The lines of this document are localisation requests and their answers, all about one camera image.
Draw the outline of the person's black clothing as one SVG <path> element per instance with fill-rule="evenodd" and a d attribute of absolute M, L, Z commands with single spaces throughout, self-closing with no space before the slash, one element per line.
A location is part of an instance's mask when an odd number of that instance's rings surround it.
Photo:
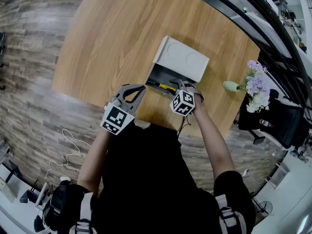
<path fill-rule="evenodd" d="M 97 234 L 221 234 L 220 195 L 252 233 L 255 210 L 241 175 L 221 173 L 213 193 L 198 188 L 171 130 L 129 125 L 112 137 L 100 176 L 103 189 L 91 199 Z"/>

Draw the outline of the black office chair with bottle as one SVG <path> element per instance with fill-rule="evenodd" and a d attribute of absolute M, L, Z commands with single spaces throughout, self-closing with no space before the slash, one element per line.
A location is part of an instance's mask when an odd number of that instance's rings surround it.
<path fill-rule="evenodd" d="M 279 93 L 271 89 L 269 110 L 261 110 L 258 113 L 248 113 L 246 106 L 247 97 L 240 107 L 238 127 L 240 130 L 260 130 L 274 137 L 284 148 L 302 146 L 306 140 L 310 124 L 304 118 L 302 108 L 287 105 L 278 100 Z M 267 120 L 273 127 L 265 127 L 259 123 L 260 119 Z"/>

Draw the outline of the purple white flower bouquet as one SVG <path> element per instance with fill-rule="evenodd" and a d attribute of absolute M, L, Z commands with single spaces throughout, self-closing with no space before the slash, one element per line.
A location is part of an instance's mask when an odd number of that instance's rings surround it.
<path fill-rule="evenodd" d="M 248 61 L 247 66 L 249 70 L 246 77 L 243 83 L 237 87 L 247 96 L 247 112 L 258 113 L 261 110 L 269 110 L 270 87 L 265 74 L 267 69 L 254 60 Z"/>

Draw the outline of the person's left forearm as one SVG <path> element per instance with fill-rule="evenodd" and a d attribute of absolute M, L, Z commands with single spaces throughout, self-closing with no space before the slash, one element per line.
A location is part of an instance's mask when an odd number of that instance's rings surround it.
<path fill-rule="evenodd" d="M 84 187 L 95 196 L 98 195 L 102 169 L 110 146 L 110 140 L 110 133 L 101 129 L 96 136 L 78 175 L 77 185 Z"/>

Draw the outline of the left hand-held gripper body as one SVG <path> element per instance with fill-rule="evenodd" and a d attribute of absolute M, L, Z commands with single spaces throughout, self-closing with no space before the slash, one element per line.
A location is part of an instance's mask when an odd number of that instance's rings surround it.
<path fill-rule="evenodd" d="M 116 96 L 104 107 L 101 128 L 118 135 L 135 119 L 136 103 L 132 101 L 121 101 Z"/>

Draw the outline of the grey drawer box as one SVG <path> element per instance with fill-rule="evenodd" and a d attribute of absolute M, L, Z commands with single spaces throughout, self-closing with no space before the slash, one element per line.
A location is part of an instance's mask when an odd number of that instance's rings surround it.
<path fill-rule="evenodd" d="M 201 81 L 208 63 L 209 58 L 205 55 L 174 38 L 165 36 L 152 61 L 147 80 L 174 87 L 169 81 L 177 78 L 196 85 Z M 170 96 L 167 90 L 153 85 L 148 86 Z"/>

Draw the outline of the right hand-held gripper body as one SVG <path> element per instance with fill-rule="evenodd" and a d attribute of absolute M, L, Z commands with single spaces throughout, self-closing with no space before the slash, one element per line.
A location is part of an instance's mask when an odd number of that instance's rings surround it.
<path fill-rule="evenodd" d="M 195 108 L 194 94 L 189 92 L 188 89 L 190 83 L 181 83 L 180 90 L 170 93 L 170 98 L 172 99 L 170 107 L 172 111 L 184 117 Z"/>

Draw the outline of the person's right hand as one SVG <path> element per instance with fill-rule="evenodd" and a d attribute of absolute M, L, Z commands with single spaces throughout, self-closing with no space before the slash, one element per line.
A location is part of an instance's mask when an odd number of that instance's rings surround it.
<path fill-rule="evenodd" d="M 192 83 L 190 83 L 190 86 L 188 87 L 189 92 L 192 92 L 194 94 L 194 101 L 195 101 L 195 108 L 199 109 L 203 106 L 204 97 L 200 90 L 198 90 Z"/>

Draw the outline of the person's right forearm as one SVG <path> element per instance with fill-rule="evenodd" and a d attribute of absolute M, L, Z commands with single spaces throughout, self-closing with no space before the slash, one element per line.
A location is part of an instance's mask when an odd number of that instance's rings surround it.
<path fill-rule="evenodd" d="M 230 155 L 230 151 L 203 105 L 195 106 L 193 114 L 198 122 L 205 148 L 212 166 L 214 180 L 226 171 L 234 171 L 234 163 Z"/>

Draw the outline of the pale green vase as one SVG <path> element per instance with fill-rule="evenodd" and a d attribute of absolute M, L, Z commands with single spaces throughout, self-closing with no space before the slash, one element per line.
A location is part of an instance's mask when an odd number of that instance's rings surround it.
<path fill-rule="evenodd" d="M 224 81 L 222 85 L 226 90 L 231 92 L 238 92 L 240 90 L 239 84 L 233 81 Z"/>

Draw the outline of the yellow black screwdriver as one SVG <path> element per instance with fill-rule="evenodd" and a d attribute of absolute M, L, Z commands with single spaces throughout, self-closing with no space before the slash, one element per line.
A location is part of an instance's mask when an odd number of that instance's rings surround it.
<path fill-rule="evenodd" d="M 165 84 L 162 84 L 162 83 L 153 82 L 153 81 L 148 80 L 148 81 L 146 82 L 146 84 L 147 84 L 147 85 L 156 86 L 156 87 L 158 87 L 158 88 L 160 88 L 160 89 L 163 89 L 163 90 L 167 90 L 167 91 L 169 91 L 170 93 L 171 93 L 171 92 L 172 92 L 172 93 L 175 93 L 175 92 L 176 92 L 176 88 L 171 87 L 171 86 L 168 86 L 168 85 L 165 85 Z"/>

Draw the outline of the black floor fan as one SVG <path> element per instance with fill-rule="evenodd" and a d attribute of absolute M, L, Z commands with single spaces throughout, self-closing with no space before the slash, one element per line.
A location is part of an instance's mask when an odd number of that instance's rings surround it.
<path fill-rule="evenodd" d="M 262 201 L 259 203 L 259 202 L 254 200 L 254 203 L 255 203 L 256 214 L 261 214 L 264 217 L 267 217 L 271 214 L 271 212 L 273 210 L 273 206 L 270 202 Z"/>

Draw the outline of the black metal railing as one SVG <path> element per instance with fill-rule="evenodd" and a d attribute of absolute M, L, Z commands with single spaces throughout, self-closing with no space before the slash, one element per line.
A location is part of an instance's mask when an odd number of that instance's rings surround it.
<path fill-rule="evenodd" d="M 312 78 L 277 13 L 265 0 L 203 0 L 246 33 L 260 48 L 259 62 L 285 99 L 312 118 Z"/>

